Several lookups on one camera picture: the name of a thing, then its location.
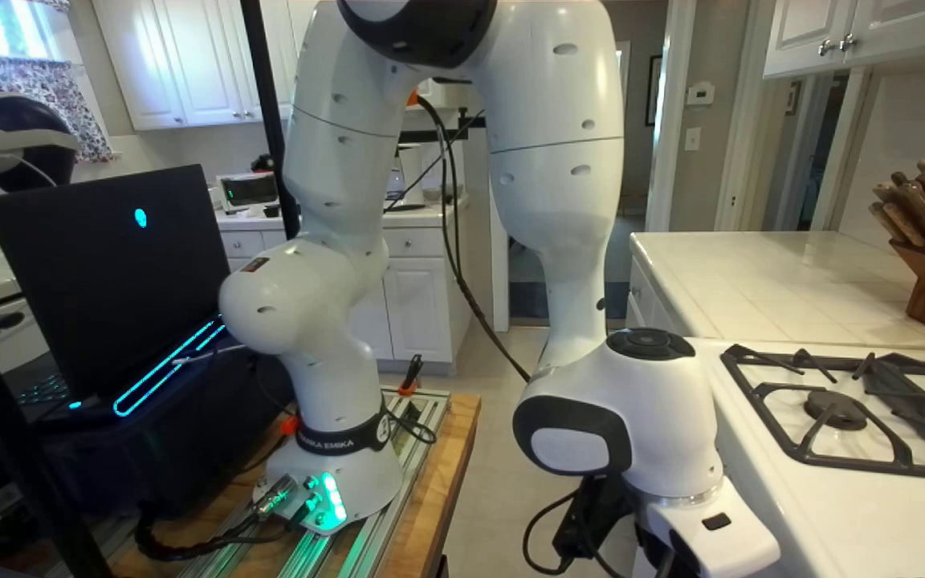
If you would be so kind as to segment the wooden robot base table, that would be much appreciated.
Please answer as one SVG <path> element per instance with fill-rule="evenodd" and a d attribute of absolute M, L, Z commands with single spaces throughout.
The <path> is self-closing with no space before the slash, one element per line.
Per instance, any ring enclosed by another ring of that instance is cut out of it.
<path fill-rule="evenodd" d="M 378 513 L 340 532 L 301 530 L 307 490 L 292 483 L 266 485 L 262 468 L 255 466 L 200 513 L 154 528 L 154 541 L 172 550 L 242 528 L 236 544 L 160 562 L 125 541 L 110 557 L 117 578 L 436 578 L 481 402 L 424 390 L 408 398 L 392 395 L 392 410 L 431 426 L 436 440 L 392 436 L 405 466 L 405 490 Z"/>

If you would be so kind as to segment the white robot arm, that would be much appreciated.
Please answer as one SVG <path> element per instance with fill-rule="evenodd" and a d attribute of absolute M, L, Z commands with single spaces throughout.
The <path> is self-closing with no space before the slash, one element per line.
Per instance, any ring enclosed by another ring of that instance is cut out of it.
<path fill-rule="evenodd" d="M 537 251 L 550 341 L 515 410 L 521 449 L 555 477 L 612 477 L 667 523 L 724 488 L 717 418 L 667 330 L 611 330 L 604 257 L 624 175 L 624 79 L 600 0 L 319 0 L 285 131 L 301 230 L 236 269 L 228 330 L 292 378 L 300 432 L 266 477 L 337 532 L 405 485 L 375 360 L 348 328 L 383 278 L 378 188 L 410 90 L 449 73 L 485 107 L 487 181 L 506 235 Z"/>

